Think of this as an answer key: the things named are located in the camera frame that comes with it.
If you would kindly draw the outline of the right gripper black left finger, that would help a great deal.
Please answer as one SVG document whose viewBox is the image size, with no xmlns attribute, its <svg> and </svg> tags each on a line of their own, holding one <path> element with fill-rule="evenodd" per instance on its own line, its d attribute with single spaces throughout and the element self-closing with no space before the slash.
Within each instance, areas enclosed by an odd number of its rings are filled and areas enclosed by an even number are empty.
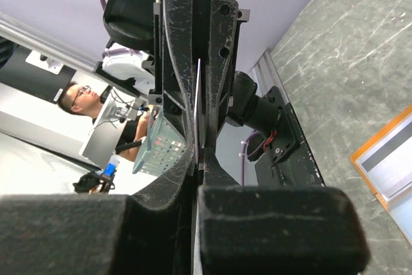
<svg viewBox="0 0 412 275">
<path fill-rule="evenodd" d="M 72 168 L 1 159 L 2 274 L 191 274 L 194 150 L 133 195 L 71 194 Z"/>
</svg>

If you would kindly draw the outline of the tan leather card holder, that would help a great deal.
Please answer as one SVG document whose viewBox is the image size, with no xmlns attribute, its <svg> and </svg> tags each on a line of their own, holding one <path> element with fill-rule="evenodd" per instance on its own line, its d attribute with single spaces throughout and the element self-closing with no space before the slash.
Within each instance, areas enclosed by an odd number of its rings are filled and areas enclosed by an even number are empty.
<svg viewBox="0 0 412 275">
<path fill-rule="evenodd" d="M 350 160 L 411 242 L 411 106 L 365 142 Z"/>
</svg>

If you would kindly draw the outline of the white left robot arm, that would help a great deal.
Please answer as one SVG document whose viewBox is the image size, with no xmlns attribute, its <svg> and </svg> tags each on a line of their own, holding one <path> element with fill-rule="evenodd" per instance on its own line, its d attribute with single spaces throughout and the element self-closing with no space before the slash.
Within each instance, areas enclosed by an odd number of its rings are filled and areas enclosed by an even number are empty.
<svg viewBox="0 0 412 275">
<path fill-rule="evenodd" d="M 257 84 L 236 71 L 241 24 L 235 0 L 100 0 L 111 44 L 148 54 L 142 63 L 153 74 L 148 99 L 159 115 L 135 161 L 137 173 L 164 175 L 166 160 L 191 151 L 200 171 L 216 167 L 216 142 L 225 123 L 248 126 L 261 137 L 256 151 L 266 154 L 276 185 L 323 185 L 292 106 L 272 88 L 257 95 Z"/>
</svg>

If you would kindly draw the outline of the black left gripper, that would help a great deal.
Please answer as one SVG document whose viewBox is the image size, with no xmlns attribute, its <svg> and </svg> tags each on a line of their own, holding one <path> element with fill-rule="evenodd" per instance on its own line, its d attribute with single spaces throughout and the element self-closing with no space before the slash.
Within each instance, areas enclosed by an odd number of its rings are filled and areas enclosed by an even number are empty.
<svg viewBox="0 0 412 275">
<path fill-rule="evenodd" d="M 151 102 L 163 107 L 177 134 L 193 145 L 200 58 L 205 146 L 215 149 L 231 103 L 239 31 L 249 12 L 235 0 L 160 0 L 153 13 Z"/>
</svg>

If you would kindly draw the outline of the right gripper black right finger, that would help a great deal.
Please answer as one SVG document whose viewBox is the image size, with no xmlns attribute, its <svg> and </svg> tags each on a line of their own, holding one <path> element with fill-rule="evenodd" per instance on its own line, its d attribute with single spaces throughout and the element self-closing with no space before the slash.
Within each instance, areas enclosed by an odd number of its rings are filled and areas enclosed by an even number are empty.
<svg viewBox="0 0 412 275">
<path fill-rule="evenodd" d="M 358 274 L 370 248 L 347 195 L 326 187 L 311 150 L 274 166 L 288 185 L 225 185 L 214 151 L 204 151 L 198 189 L 204 274 Z"/>
</svg>

